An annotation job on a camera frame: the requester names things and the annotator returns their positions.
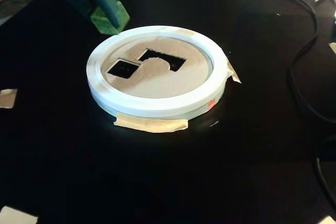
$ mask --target square cutout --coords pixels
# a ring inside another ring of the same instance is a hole
[[[118,60],[117,63],[114,64],[113,67],[108,71],[108,73],[114,76],[128,79],[138,69],[138,67],[139,66],[136,64]]]

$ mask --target notched cutout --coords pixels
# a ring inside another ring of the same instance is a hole
[[[138,60],[144,61],[149,58],[160,58],[167,61],[170,65],[170,70],[174,72],[178,71],[185,62],[185,59],[183,58],[172,55],[166,55],[161,52],[153,51],[149,48],[147,48],[146,52]]]
[[[108,73],[114,76],[128,79],[138,69],[138,67],[139,66],[134,63],[118,59],[117,63],[112,66]]]

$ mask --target black cable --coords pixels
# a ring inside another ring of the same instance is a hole
[[[312,38],[309,39],[309,41],[294,54],[294,58],[293,58],[292,63],[290,65],[289,69],[288,69],[289,86],[291,88],[291,91],[293,93],[293,96],[294,96],[295,100],[298,103],[304,104],[309,109],[309,111],[311,113],[313,113],[316,117],[322,119],[323,121],[328,122],[328,123],[336,123],[336,119],[324,116],[321,113],[319,113],[316,109],[314,109],[314,107],[302,95],[300,89],[298,88],[297,82],[295,80],[293,67],[294,67],[295,63],[314,45],[314,43],[315,43],[315,41],[318,37],[318,34],[319,34],[319,25],[318,25],[315,10],[313,9],[313,7],[310,4],[308,4],[304,0],[293,0],[293,1],[295,1],[296,3],[303,6],[309,12],[309,14],[311,15],[311,18],[312,18],[313,23],[314,23],[314,34],[313,34]]]
[[[319,179],[319,183],[322,187],[322,190],[325,194],[325,197],[327,198],[327,200],[329,201],[331,207],[333,208],[333,210],[336,212],[336,198],[334,196],[334,194],[332,193],[327,180],[325,179],[323,172],[322,172],[322,168],[321,168],[321,161],[320,161],[320,155],[322,150],[324,149],[324,147],[327,144],[330,144],[332,142],[336,141],[336,135],[327,138],[325,141],[323,141],[320,146],[318,147],[317,151],[316,151],[316,155],[315,155],[315,159],[314,159],[314,166],[315,166],[315,171],[317,173],[317,177]]]

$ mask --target black surface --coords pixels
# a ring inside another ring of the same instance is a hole
[[[107,36],[65,0],[36,0],[0,27],[0,89],[18,88],[15,107],[0,110],[0,205],[40,216],[39,223],[335,217],[310,163],[315,143],[335,127],[305,118],[286,81],[293,54],[311,36],[309,15],[288,0],[121,2],[127,28],[174,25],[213,39],[243,84],[228,80],[219,104],[185,131],[114,127],[85,72]],[[296,75],[309,101],[335,115],[334,6],[324,0],[316,11],[321,34]],[[335,189],[335,165],[323,169]]]

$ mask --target circular frame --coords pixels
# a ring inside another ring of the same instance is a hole
[[[213,64],[208,79],[188,93],[169,98],[135,97],[106,82],[101,73],[106,57],[127,42],[157,36],[183,40],[205,52]],[[145,26],[123,31],[103,41],[91,53],[86,71],[91,92],[104,106],[132,116],[166,118],[196,110],[221,92],[227,78],[227,59],[222,49],[202,34],[172,26]]]

